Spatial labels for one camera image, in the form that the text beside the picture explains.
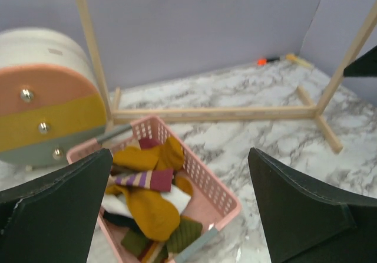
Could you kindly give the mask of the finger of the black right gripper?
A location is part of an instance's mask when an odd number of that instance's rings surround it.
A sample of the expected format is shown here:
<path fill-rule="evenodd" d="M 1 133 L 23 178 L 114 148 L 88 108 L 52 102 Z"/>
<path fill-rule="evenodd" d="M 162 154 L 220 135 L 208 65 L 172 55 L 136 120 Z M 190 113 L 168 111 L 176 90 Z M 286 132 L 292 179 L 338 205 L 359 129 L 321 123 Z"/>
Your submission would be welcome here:
<path fill-rule="evenodd" d="M 349 64 L 343 71 L 344 77 L 376 77 L 377 46 Z"/>

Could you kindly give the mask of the maroon cream striped sock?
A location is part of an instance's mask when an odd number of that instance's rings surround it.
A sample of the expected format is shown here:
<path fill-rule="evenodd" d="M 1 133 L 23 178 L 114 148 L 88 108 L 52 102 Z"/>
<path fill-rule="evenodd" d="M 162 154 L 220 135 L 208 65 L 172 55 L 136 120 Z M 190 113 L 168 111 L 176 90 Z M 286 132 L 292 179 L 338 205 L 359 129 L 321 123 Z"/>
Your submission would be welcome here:
<path fill-rule="evenodd" d="M 126 147 L 128 146 L 141 149 L 140 142 L 136 139 L 133 139 Z M 173 169 L 139 172 L 113 163 L 110 176 L 108 177 L 107 187 L 120 185 L 154 190 L 157 192 L 169 192 L 171 191 L 173 175 Z"/>

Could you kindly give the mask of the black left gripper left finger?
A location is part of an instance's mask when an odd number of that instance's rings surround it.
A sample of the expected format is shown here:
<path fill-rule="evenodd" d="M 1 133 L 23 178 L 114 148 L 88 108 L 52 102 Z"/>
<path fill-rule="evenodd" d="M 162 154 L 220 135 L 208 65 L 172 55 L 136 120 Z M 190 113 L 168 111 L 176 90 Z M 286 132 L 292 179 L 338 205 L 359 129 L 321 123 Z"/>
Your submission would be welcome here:
<path fill-rule="evenodd" d="M 101 149 L 1 191 L 1 262 L 86 262 L 112 163 Z"/>

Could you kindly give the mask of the black sock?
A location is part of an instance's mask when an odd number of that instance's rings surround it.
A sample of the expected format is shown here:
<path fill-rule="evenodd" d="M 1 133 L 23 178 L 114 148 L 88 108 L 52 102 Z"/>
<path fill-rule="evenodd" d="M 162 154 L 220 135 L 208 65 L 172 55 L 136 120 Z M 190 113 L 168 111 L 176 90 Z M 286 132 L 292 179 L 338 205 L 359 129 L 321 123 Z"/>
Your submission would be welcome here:
<path fill-rule="evenodd" d="M 113 214 L 113 213 L 109 213 L 107 211 L 104 211 L 102 217 L 106 221 L 112 223 L 115 226 L 126 227 L 126 228 L 130 228 L 133 231 L 141 232 L 141 229 L 137 225 L 136 221 L 132 218 L 127 217 L 127 216 L 117 215 L 117 214 Z"/>

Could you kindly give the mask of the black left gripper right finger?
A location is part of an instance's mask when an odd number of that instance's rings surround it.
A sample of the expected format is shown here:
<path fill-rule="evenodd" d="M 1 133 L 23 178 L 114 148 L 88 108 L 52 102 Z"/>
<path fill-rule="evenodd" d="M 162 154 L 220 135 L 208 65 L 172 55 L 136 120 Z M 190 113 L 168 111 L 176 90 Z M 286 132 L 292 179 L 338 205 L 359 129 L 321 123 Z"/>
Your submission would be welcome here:
<path fill-rule="evenodd" d="M 250 177 L 272 262 L 376 262 L 376 199 L 252 147 Z"/>

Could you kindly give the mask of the mustard sock striped cuff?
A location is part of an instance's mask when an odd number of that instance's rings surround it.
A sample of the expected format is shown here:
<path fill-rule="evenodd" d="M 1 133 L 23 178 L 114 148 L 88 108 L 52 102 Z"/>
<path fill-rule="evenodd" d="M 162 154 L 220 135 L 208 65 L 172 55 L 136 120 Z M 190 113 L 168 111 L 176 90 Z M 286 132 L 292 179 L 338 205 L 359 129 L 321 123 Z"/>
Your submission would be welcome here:
<path fill-rule="evenodd" d="M 167 241 L 178 228 L 194 192 L 186 178 L 177 176 L 174 180 L 169 192 L 112 185 L 105 189 L 105 195 L 124 198 L 130 215 L 148 239 Z"/>

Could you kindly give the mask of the mustard yellow sock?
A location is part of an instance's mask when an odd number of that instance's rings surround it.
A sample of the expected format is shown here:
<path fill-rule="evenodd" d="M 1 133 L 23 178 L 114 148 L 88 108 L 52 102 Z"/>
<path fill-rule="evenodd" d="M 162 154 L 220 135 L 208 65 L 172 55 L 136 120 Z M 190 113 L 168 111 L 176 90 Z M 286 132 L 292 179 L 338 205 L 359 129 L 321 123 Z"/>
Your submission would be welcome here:
<path fill-rule="evenodd" d="M 150 149 L 126 147 L 113 154 L 113 163 L 135 171 L 166 170 L 179 171 L 184 164 L 184 153 L 180 142 L 173 136 L 163 144 Z"/>

